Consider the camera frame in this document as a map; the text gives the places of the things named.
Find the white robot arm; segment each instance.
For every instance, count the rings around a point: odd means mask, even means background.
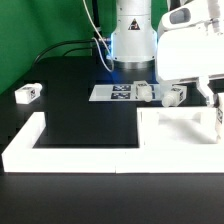
[[[224,78],[224,0],[195,0],[165,14],[159,26],[157,81],[196,82],[208,106],[208,84]]]

